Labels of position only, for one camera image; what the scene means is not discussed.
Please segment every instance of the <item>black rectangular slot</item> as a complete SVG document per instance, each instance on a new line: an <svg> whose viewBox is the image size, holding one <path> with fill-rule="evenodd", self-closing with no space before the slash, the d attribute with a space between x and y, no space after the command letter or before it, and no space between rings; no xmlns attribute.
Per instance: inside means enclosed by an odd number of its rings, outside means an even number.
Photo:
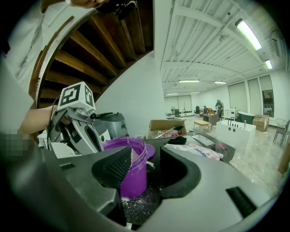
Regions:
<svg viewBox="0 0 290 232"><path fill-rule="evenodd" d="M239 187L228 188L226 189L226 192L244 218L249 216L257 209L253 202L244 194L244 192Z"/></svg>
<svg viewBox="0 0 290 232"><path fill-rule="evenodd" d="M68 170L68 169L72 169L72 168L74 168L75 165L72 164L72 163L69 163L69 164L62 164L62 165L60 165L59 167L60 167L60 169L61 169L62 171L65 171L65 170Z"/></svg>

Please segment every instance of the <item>cable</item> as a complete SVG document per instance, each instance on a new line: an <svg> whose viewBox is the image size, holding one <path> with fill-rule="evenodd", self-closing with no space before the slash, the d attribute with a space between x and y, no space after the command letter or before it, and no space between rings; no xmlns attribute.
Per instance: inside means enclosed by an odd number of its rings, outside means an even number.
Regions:
<svg viewBox="0 0 290 232"><path fill-rule="evenodd" d="M238 158L239 160L243 160L243 161L245 161L249 166L250 166L250 168L252 169L252 171L262 180L262 181L264 181L267 185L269 185L270 186L270 188L271 189L273 189L274 191L275 191L275 193L278 193L278 191L276 190L276 189L274 189L270 184L268 184L263 178L261 178L261 176L259 176L259 174L257 173L257 172L255 172L254 171L254 169L252 168L252 166L250 165L250 163L248 162L248 161L246 161L246 160L244 160L244 159L241 159L241 158Z"/></svg>
<svg viewBox="0 0 290 232"><path fill-rule="evenodd" d="M54 100L54 102L53 102L53 107L54 107L54 104L55 104L55 102L59 99L59 97L60 96L58 96L55 100ZM49 150L49 134L50 134L50 127L51 127L51 121L52 121L52 116L53 116L53 113L55 113L55 111L53 112L53 107L51 108L51 112L50 112L50 117L49 117L49 124L48 124L48 131L47 131L47 138L46 138L46 140L47 140L47 149Z"/></svg>

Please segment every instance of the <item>plastic bag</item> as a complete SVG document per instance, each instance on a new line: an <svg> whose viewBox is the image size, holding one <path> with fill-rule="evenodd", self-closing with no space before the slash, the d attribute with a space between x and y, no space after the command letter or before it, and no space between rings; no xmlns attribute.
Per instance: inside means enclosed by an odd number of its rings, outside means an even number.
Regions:
<svg viewBox="0 0 290 232"><path fill-rule="evenodd" d="M214 160L220 160L223 157L222 154L219 154L209 148L198 146L196 144L189 144L189 145L166 144L164 147L188 151L193 154L200 155L200 156L207 157Z"/></svg>

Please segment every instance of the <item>white box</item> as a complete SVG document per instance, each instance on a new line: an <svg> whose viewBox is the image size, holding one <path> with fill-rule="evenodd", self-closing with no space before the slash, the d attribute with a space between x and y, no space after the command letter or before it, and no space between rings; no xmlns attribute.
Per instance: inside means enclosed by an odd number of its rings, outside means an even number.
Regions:
<svg viewBox="0 0 290 232"><path fill-rule="evenodd" d="M68 106L72 108L84 108L86 111L90 109L96 110L92 91L85 82L70 85L62 90L57 111Z"/></svg>
<svg viewBox="0 0 290 232"><path fill-rule="evenodd" d="M256 126L246 124L244 130L244 123L232 121L232 124L238 125L229 126L228 120L217 123L217 139L232 146L233 148L246 149L253 143Z"/></svg>

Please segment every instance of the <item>cardboard box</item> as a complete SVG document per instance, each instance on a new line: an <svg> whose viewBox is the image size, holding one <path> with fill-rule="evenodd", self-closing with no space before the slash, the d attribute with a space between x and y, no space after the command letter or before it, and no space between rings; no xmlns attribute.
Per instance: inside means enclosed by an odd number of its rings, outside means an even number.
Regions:
<svg viewBox="0 0 290 232"><path fill-rule="evenodd" d="M184 135L186 135L186 128L184 121L179 120L151 120L149 125L148 139L153 139L158 136L158 131L168 131L173 127L183 125L181 129Z"/></svg>
<svg viewBox="0 0 290 232"><path fill-rule="evenodd" d="M266 131L269 127L269 115L255 115L253 125L258 131Z"/></svg>

